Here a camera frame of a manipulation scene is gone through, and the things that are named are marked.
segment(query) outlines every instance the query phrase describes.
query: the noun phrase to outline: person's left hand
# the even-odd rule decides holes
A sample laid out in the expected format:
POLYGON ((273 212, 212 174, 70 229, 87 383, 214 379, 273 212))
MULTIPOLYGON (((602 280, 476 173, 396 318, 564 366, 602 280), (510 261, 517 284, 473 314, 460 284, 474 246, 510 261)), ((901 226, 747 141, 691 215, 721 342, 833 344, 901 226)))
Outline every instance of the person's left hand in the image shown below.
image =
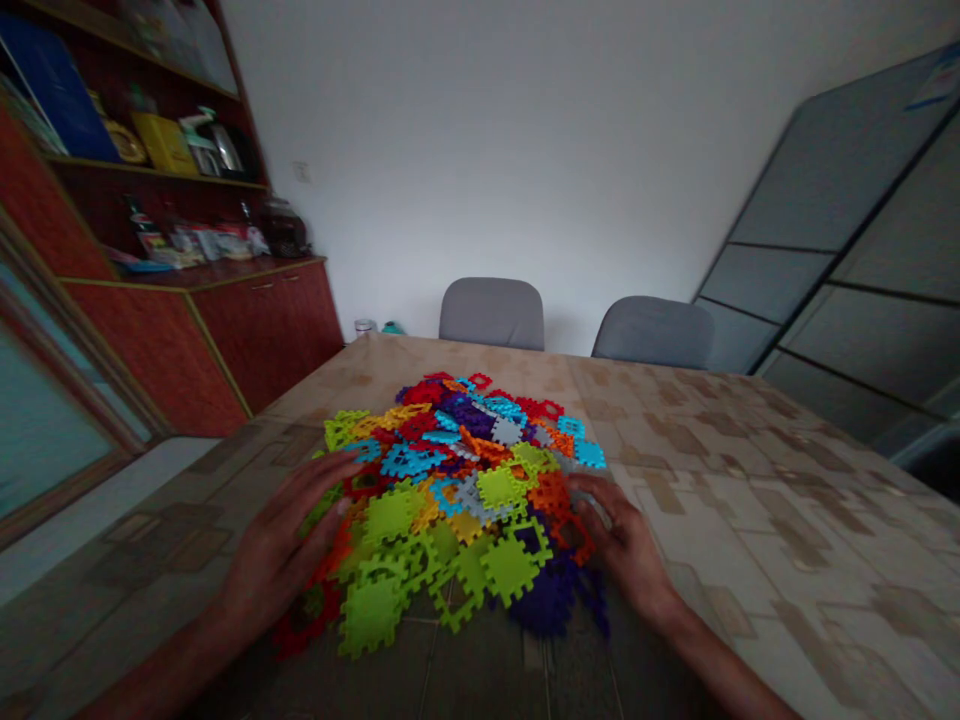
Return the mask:
POLYGON ((205 615, 229 639, 249 643, 280 619, 330 549, 350 499, 334 505, 306 540, 297 534, 324 493, 363 471, 356 452, 332 453, 297 468, 257 515, 205 615))

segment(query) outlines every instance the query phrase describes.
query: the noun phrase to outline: patterned tablecloth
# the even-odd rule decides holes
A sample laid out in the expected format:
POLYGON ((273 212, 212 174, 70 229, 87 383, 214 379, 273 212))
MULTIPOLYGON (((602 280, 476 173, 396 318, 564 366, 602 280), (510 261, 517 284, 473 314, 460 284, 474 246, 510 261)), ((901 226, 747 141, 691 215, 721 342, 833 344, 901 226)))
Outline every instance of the patterned tablecloth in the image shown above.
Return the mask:
MULTIPOLYGON (((10 706, 65 717, 192 618, 243 529, 340 409, 381 412, 425 373, 483 372, 587 425, 694 609, 805 717, 960 717, 960 513, 752 377, 374 335, 0 611, 10 706)), ((276 663, 267 640, 197 717, 633 718, 713 708, 611 598, 541 643, 502 611, 453 636, 420 596, 357 662, 331 633, 276 663)))

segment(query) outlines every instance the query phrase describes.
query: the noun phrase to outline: hand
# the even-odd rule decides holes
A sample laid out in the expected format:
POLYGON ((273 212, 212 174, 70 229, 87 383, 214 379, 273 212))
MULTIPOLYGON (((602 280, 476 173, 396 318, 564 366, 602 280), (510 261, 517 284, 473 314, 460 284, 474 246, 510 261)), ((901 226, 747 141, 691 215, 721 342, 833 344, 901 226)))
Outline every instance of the hand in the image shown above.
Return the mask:
POLYGON ((574 474, 567 486, 592 495, 610 516, 608 530, 590 503, 577 503, 577 512, 597 545, 597 554, 626 600, 655 630, 666 633, 686 606, 663 567, 646 519, 616 483, 574 474))
POLYGON ((306 540, 297 530, 327 490, 363 470, 353 462, 356 457, 356 452, 332 453, 297 468, 250 523, 205 613, 232 641, 253 642, 273 625, 326 555, 349 498, 331 508, 306 540))

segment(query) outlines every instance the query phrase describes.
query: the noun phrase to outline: chair backrest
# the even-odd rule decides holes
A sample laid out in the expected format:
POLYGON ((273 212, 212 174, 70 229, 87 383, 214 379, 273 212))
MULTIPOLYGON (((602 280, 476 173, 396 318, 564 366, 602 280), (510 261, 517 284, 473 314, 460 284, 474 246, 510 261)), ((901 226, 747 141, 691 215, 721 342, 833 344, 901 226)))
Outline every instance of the chair backrest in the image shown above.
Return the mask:
POLYGON ((591 355, 702 370, 712 345, 713 316, 703 308, 634 295, 607 310, 591 355))
POLYGON ((460 278, 440 308, 443 340, 543 350, 543 301, 530 283, 460 278))

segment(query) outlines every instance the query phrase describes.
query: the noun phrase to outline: white wall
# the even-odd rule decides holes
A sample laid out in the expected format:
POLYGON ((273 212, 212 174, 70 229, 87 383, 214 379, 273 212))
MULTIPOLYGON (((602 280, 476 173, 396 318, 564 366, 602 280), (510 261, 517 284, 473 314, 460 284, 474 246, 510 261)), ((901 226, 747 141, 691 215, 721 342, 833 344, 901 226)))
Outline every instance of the white wall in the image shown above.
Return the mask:
POLYGON ((575 354, 620 297, 691 299, 803 99, 960 27, 955 0, 221 2, 347 339, 436 337, 447 285, 496 275, 575 354))

